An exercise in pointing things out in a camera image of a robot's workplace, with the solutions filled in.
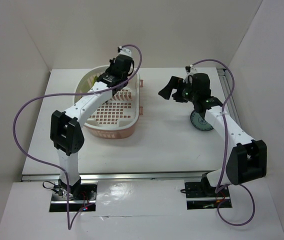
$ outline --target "basket handle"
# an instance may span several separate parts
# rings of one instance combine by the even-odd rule
[[[139,107],[139,115],[140,115],[140,116],[143,115],[143,107],[142,107],[142,106]]]

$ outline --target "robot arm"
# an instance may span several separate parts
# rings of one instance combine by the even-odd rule
[[[267,171],[267,146],[262,141],[255,141],[246,134],[226,112],[222,112],[222,103],[211,96],[210,79],[205,73],[196,73],[193,67],[186,67],[185,79],[172,76],[167,86],[158,94],[164,99],[170,99],[173,89],[176,93],[173,99],[179,103],[192,102],[194,110],[202,120],[215,129],[225,141],[225,126],[223,115],[227,122],[227,163],[222,178],[222,185],[239,185],[258,178],[263,178]],[[222,169],[204,174],[202,182],[206,188],[216,187]]]
[[[134,68],[131,51],[118,48],[119,55],[110,60],[110,66],[96,80],[90,89],[90,95],[83,96],[77,103],[63,112],[56,110],[51,117],[50,138],[57,149],[59,165],[68,174],[70,193],[77,194],[81,184],[78,170],[78,152],[84,144],[82,127],[87,119],[102,105],[111,99],[125,84],[116,87],[128,79],[131,67]],[[61,171],[59,185],[67,189],[65,173]]]

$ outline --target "white table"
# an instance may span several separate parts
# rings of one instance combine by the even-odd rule
[[[215,68],[197,68],[211,80],[212,95],[222,102],[225,96]],[[54,69],[45,94],[74,93],[89,69]],[[171,76],[184,77],[184,68],[142,68],[140,105],[144,115],[135,132],[126,139],[110,140],[91,135],[83,128],[85,143],[79,152],[78,169],[89,173],[141,173],[210,171],[221,167],[224,142],[215,130],[202,132],[192,126],[191,103],[164,100],[158,95]],[[29,153],[41,160],[59,164],[56,149],[50,140],[51,115],[73,104],[72,96],[43,100]],[[58,174],[58,169],[26,159],[23,175]]]
[[[49,212],[51,191],[42,183],[14,183],[0,240],[284,240],[265,180],[245,185],[255,198],[255,217],[233,227],[222,222],[216,209],[187,210],[180,193],[183,180],[99,181],[96,212],[81,213],[69,231],[65,212]],[[246,221],[252,213],[248,193],[238,186],[229,190],[233,208],[221,209],[222,215],[234,223]]]

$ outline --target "plastic basket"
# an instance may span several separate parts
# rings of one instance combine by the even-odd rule
[[[89,71],[79,82],[76,93],[87,93],[96,77],[104,73],[108,65],[99,66]],[[140,106],[140,87],[143,80],[136,74],[127,86],[118,91],[110,100],[103,103],[84,124],[89,132],[104,139],[124,139],[131,136],[136,128],[139,116],[143,115]],[[74,97],[74,103],[81,96]]]

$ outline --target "white wall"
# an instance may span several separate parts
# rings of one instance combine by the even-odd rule
[[[229,63],[262,0],[15,0],[49,68],[105,64],[136,44],[143,67]]]
[[[19,107],[44,92],[49,70],[10,1],[0,0],[0,221],[12,182],[25,157],[15,146],[12,122]],[[27,148],[40,102],[21,116],[18,136]]]
[[[231,61],[242,126],[268,146],[268,183],[284,228],[284,0],[264,0]]]

